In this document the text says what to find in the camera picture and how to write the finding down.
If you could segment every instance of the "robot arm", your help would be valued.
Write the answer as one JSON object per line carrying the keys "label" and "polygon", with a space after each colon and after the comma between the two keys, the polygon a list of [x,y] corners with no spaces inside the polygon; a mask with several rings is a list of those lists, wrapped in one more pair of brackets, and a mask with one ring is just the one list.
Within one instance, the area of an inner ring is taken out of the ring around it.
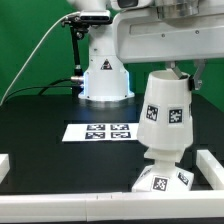
{"label": "robot arm", "polygon": [[153,7],[119,13],[114,29],[116,53],[125,63],[224,57],[222,0],[155,0]]}

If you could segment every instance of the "black square pattern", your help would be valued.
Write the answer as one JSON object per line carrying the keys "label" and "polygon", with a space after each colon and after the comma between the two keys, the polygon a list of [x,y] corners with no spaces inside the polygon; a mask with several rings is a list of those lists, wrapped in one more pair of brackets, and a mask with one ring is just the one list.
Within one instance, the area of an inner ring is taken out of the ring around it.
{"label": "black square pattern", "polygon": [[178,178],[187,186],[189,183],[189,180],[187,177],[185,177],[181,172],[178,174]]}
{"label": "black square pattern", "polygon": [[105,139],[105,132],[87,132],[86,139]]}
{"label": "black square pattern", "polygon": [[166,191],[169,179],[162,177],[155,177],[153,182],[153,190]]}
{"label": "black square pattern", "polygon": [[127,131],[129,130],[128,124],[111,124],[110,129],[112,131]]}
{"label": "black square pattern", "polygon": [[87,131],[105,131],[106,125],[105,124],[89,124],[87,126]]}
{"label": "black square pattern", "polygon": [[170,109],[169,110],[169,124],[182,124],[183,123],[183,109]]}
{"label": "black square pattern", "polygon": [[131,138],[130,132],[111,132],[111,138]]}
{"label": "black square pattern", "polygon": [[146,118],[152,121],[157,121],[159,108],[156,106],[149,105],[147,108]]}

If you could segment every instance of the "green wall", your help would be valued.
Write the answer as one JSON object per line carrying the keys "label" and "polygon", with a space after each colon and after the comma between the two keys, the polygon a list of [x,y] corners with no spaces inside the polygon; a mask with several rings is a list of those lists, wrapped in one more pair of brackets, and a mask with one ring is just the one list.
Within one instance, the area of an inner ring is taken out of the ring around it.
{"label": "green wall", "polygon": [[[73,9],[66,0],[0,0],[0,98],[48,28]],[[83,68],[88,66],[88,40],[79,42]],[[58,26],[38,50],[13,90],[47,85],[73,74],[73,58],[68,28]],[[150,71],[163,69],[164,63],[129,64],[131,88],[143,93]],[[192,61],[180,64],[182,71],[194,74]],[[224,59],[209,60],[203,74],[201,94],[224,111]],[[35,94],[35,91],[23,94]],[[49,94],[70,93],[50,90]]]}

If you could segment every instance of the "black tabletop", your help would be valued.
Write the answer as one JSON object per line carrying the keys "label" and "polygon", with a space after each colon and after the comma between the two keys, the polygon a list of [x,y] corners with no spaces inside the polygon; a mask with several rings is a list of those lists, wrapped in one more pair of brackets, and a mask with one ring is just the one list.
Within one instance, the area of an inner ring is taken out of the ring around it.
{"label": "black tabletop", "polygon": [[[81,104],[69,95],[18,96],[0,108],[0,153],[9,154],[10,172],[0,195],[130,192],[146,165],[138,141],[63,143],[68,124],[137,123],[143,96],[115,108]],[[195,174],[193,190],[211,189],[195,165],[196,150],[209,149],[223,164],[224,114],[193,96],[194,144],[179,167]],[[223,223],[224,219],[176,219],[128,223]]]}

